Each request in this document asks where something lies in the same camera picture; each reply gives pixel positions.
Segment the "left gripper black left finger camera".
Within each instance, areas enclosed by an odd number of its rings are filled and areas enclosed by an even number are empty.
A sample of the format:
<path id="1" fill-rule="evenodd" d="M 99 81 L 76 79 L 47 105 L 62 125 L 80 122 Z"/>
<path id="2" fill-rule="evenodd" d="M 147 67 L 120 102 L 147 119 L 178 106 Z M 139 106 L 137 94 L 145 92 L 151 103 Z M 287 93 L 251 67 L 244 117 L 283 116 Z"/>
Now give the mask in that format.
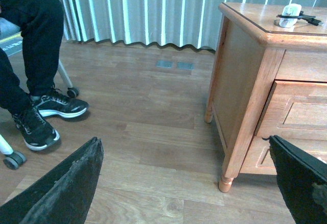
<path id="1" fill-rule="evenodd" d="M 26 190 L 1 206 L 1 223 L 85 223 L 104 150 L 92 138 Z"/>

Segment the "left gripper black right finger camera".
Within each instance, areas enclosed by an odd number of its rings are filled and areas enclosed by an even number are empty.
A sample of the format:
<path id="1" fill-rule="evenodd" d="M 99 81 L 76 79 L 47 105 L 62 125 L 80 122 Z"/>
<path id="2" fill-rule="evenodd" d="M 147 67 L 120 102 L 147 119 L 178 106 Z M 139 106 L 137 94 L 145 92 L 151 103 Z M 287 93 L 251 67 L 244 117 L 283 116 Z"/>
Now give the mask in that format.
<path id="1" fill-rule="evenodd" d="M 296 223 L 326 223 L 326 163 L 277 135 L 269 152 L 284 202 Z"/>

